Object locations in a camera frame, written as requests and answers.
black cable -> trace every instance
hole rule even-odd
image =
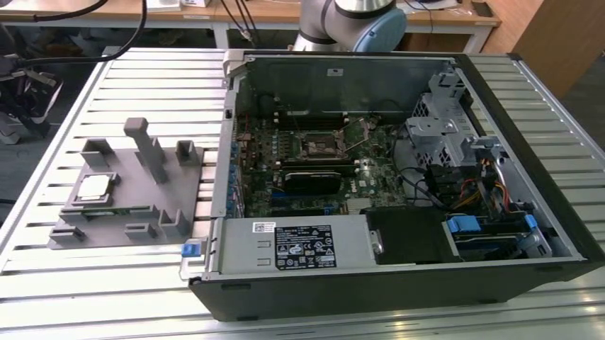
[[[71,57],[71,58],[40,58],[22,60],[18,63],[19,67],[32,67],[46,64],[89,64],[95,62],[110,62],[118,59],[135,45],[139,40],[141,35],[143,34],[145,24],[147,22],[147,0],[141,0],[141,22],[137,28],[135,34],[133,35],[130,41],[122,46],[121,50],[113,54],[106,55],[105,57]]]
[[[416,202],[418,200],[418,185],[422,183],[422,182],[426,182],[426,180],[424,178],[421,178],[418,181],[416,181],[416,184],[414,184],[414,200],[413,200],[413,205],[416,205]]]
[[[239,0],[239,1],[242,2],[242,6],[245,7],[247,17],[250,18],[250,23],[253,24],[254,34],[257,35],[257,43],[258,43],[258,45],[262,45],[261,33],[258,32],[257,23],[254,22],[253,15],[250,14],[250,10],[247,9],[246,0]]]
[[[229,17],[231,18],[231,21],[234,22],[235,26],[238,26],[238,29],[241,32],[245,31],[245,28],[241,26],[239,22],[235,20],[234,15],[231,14],[231,11],[229,10],[227,4],[225,3],[225,0],[221,0],[221,3],[223,4],[223,8],[227,11]]]
[[[235,0],[235,6],[238,6],[239,16],[242,17],[242,20],[245,21],[246,32],[250,34],[250,25],[247,24],[246,15],[245,15],[245,12],[242,11],[242,6],[241,6],[239,0]]]
[[[397,131],[397,135],[396,135],[396,141],[393,142],[393,146],[392,146],[392,152],[390,152],[390,160],[393,162],[393,167],[397,171],[397,173],[400,174],[400,177],[401,179],[414,187],[414,189],[417,189],[428,198],[429,200],[433,202],[433,204],[437,206],[437,208],[440,209],[444,209],[444,210],[450,210],[450,207],[444,204],[444,202],[430,193],[428,192],[425,189],[422,189],[414,182],[412,182],[406,176],[404,176],[404,172],[405,170],[409,170],[409,169],[414,169],[418,171],[418,169],[422,169],[420,167],[416,167],[416,166],[408,166],[406,168],[401,169],[397,167],[397,162],[396,162],[396,144],[397,142],[400,141],[400,134],[404,130],[404,124],[401,125],[398,131]]]
[[[433,32],[436,31],[436,25],[434,25],[434,23],[433,23],[433,10],[429,9],[429,8],[425,6],[425,4],[424,4],[422,2],[420,2],[418,4],[424,7],[424,9],[422,9],[422,8],[414,7],[414,6],[408,2],[408,0],[404,0],[404,1],[406,2],[408,6],[409,6],[412,9],[416,9],[417,11],[429,11],[429,20],[430,20],[430,24],[432,24],[432,30],[430,30],[430,32],[429,32],[429,37],[428,37],[428,39],[426,39],[426,47],[425,47],[425,50],[428,50],[428,49],[429,49],[429,46],[430,46],[430,42],[432,42]]]
[[[71,18],[75,18],[78,16],[83,16],[94,11],[97,11],[98,9],[102,8],[102,6],[105,4],[107,4],[109,0],[99,0],[94,5],[86,7],[84,9],[80,9],[75,12],[70,12],[70,13],[62,13],[62,14],[56,14],[55,16],[36,16],[36,15],[32,15],[32,19],[34,19],[34,22],[35,23],[39,23],[42,21],[58,21],[58,20],[63,20],[63,19],[71,19]]]
[[[16,200],[7,200],[6,198],[0,198],[0,204],[16,204]]]

blue plastic tab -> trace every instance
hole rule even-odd
[[[539,227],[539,221],[536,221],[536,217],[533,217],[533,215],[527,215],[527,222],[532,230]]]
[[[474,216],[453,216],[448,220],[450,232],[480,232],[481,226]]]
[[[201,257],[202,256],[202,245],[185,243],[183,250],[181,251],[182,257]]]
[[[458,232],[458,225],[456,224],[454,220],[448,220],[448,228],[450,228],[450,232]]]

power supply label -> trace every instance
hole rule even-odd
[[[337,267],[332,225],[275,227],[275,267],[281,271]]]

white label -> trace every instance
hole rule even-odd
[[[253,232],[274,232],[275,222],[253,222]]]
[[[183,19],[210,20],[210,16],[183,16]]]

gray block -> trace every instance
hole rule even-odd
[[[51,239],[62,244],[78,244],[86,239],[86,235],[76,227],[55,228]]]
[[[181,140],[177,142],[177,159],[181,165],[198,165],[201,164],[197,145],[191,140]]]
[[[166,212],[161,212],[161,223],[158,224],[169,237],[182,237],[191,233],[191,224],[183,216],[183,211],[177,211],[177,217],[173,220]]]
[[[157,183],[169,180],[167,172],[163,168],[163,150],[158,146],[158,141],[153,141],[147,134],[150,123],[145,118],[129,118],[125,124],[125,134],[135,140],[141,152],[141,158],[150,169],[151,176]]]
[[[86,163],[93,168],[107,167],[106,155],[113,153],[114,149],[105,138],[87,140],[80,152]]]
[[[158,236],[150,223],[133,223],[126,225],[125,233],[126,236],[129,236],[129,239],[134,241],[153,239]]]

